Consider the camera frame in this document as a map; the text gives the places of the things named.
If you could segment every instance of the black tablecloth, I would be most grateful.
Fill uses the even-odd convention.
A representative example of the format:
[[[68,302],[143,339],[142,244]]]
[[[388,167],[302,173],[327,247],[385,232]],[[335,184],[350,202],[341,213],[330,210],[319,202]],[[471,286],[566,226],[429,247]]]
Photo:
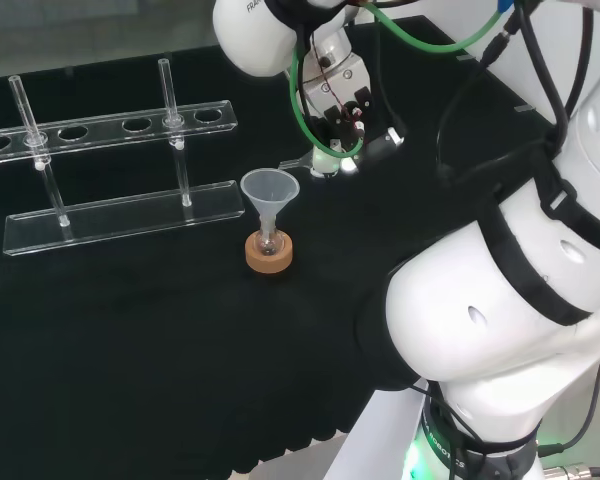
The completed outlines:
[[[423,19],[401,25],[447,39]],[[350,32],[374,73],[371,26]],[[400,259],[472,219],[513,166],[460,189],[434,175],[435,121],[474,63],[415,52],[383,35],[389,97],[411,133],[391,159],[351,178],[294,172],[280,215],[295,260],[251,272],[241,218],[22,257],[2,255],[4,216],[48,208],[31,162],[0,165],[0,479],[225,479],[311,438],[349,431],[372,393],[354,367],[359,299]],[[158,56],[23,76],[38,121],[157,108]],[[218,48],[172,55],[180,104],[229,99],[235,133],[193,137],[195,184],[240,179],[308,150],[282,76],[236,71]],[[449,125],[444,155],[462,169],[546,128],[493,78]],[[0,79],[0,128],[19,124]],[[57,157],[67,204],[176,187],[166,142]]]

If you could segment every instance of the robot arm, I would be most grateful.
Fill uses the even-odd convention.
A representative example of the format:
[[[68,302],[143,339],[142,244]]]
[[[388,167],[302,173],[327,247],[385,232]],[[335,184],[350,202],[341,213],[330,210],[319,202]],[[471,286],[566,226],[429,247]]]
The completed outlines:
[[[285,0],[216,3],[220,45],[251,75],[276,75],[291,62],[296,34],[269,8],[274,1]],[[600,0],[563,1],[600,12]],[[340,2],[312,4],[329,9]],[[338,15],[319,32],[339,30],[346,16]],[[571,120],[554,164],[577,191],[589,224],[600,224],[600,82]],[[566,196],[556,197],[551,208]],[[533,435],[559,395],[600,359],[600,244],[550,218],[535,180],[496,208],[520,254],[546,284],[536,286],[557,295],[547,309],[564,304],[590,313],[588,318],[563,325],[541,312],[537,292],[512,282],[482,225],[474,222],[402,266],[357,331],[363,351],[369,345],[366,357],[378,359],[376,365],[391,374],[385,378],[440,382],[447,404],[483,441],[511,445]],[[437,468],[434,478],[446,478],[448,462],[433,447],[427,451]],[[539,462],[523,475],[543,478]]]
[[[296,32],[285,24],[275,8],[276,5],[284,8],[284,3],[284,0],[216,1],[213,27],[218,42],[229,60],[249,75],[272,77],[291,65]],[[343,0],[308,0],[308,3],[325,11],[343,6],[316,31],[318,41],[340,30],[350,20],[352,11],[357,13],[356,8],[344,6]]]

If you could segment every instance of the green cable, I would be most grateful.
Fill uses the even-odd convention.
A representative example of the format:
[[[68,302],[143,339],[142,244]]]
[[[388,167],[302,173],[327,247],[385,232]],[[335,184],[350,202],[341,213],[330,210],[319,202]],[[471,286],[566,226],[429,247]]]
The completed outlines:
[[[382,23],[385,27],[387,27],[394,35],[400,38],[403,42],[408,43],[412,47],[418,48],[428,53],[452,53],[457,52],[458,50],[464,50],[470,45],[473,45],[482,37],[484,37],[489,30],[496,24],[500,16],[502,15],[499,11],[493,14],[493,16],[489,19],[484,26],[478,30],[476,33],[471,35],[469,38],[462,40],[458,43],[452,43],[451,45],[431,45],[430,43],[423,42],[422,40],[418,40],[417,38],[412,37],[407,32],[402,30],[398,25],[395,24],[393,20],[387,17],[382,10],[371,3],[363,3],[360,5],[363,8],[366,8],[370,11],[380,23]]]
[[[319,150],[322,150],[327,155],[331,155],[335,158],[349,158],[360,151],[364,142],[361,138],[358,139],[358,143],[355,147],[349,152],[336,152],[335,150],[331,150],[328,147],[325,147],[320,140],[318,140],[309,127],[304,123],[304,117],[302,116],[302,111],[298,106],[298,100],[296,98],[296,88],[298,83],[298,53],[296,50],[293,50],[293,59],[291,60],[291,72],[289,74],[289,95],[291,97],[291,106],[293,107],[293,113],[296,116],[296,120],[298,121],[298,125],[302,129],[302,133],[309,139],[311,143],[313,143]]]

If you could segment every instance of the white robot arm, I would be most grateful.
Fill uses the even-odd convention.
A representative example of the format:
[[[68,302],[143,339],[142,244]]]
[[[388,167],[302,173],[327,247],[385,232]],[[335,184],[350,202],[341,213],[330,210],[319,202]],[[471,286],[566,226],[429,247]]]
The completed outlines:
[[[309,0],[309,3],[327,10],[344,2]],[[316,32],[316,36],[322,40],[337,32],[346,24],[349,15],[350,8],[343,8]],[[249,75],[272,77],[291,65],[296,32],[276,17],[268,0],[217,0],[213,27],[229,60]]]
[[[216,3],[220,45],[252,75],[275,75],[291,61],[296,35],[269,10],[273,1]],[[311,1],[325,9],[341,3]],[[563,1],[600,12],[600,0]],[[344,21],[334,18],[322,34]],[[515,444],[514,453],[600,360],[600,82],[571,120],[554,164],[567,183],[550,205],[530,180],[495,206],[491,226],[474,222],[400,268],[376,317],[388,334],[385,347],[403,366],[439,382],[445,401],[484,442]],[[552,215],[567,206],[570,218]],[[425,419],[416,442],[427,443],[428,428]],[[448,476],[440,448],[429,440],[420,449],[431,478]],[[496,465],[512,451],[489,459]],[[525,480],[544,478],[534,458],[526,459]]]

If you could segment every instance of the test tube rack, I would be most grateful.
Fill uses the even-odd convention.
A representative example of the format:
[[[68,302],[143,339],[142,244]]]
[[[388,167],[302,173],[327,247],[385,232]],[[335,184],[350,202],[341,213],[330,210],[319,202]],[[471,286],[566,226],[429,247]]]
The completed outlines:
[[[22,79],[9,84],[23,127],[0,130],[0,163],[33,159],[52,208],[9,215],[3,252],[22,255],[206,222],[244,213],[235,181],[190,187],[185,137],[227,132],[238,121],[231,102],[176,104],[169,60],[158,61],[165,108],[37,124]],[[52,156],[167,140],[179,188],[65,206]]]

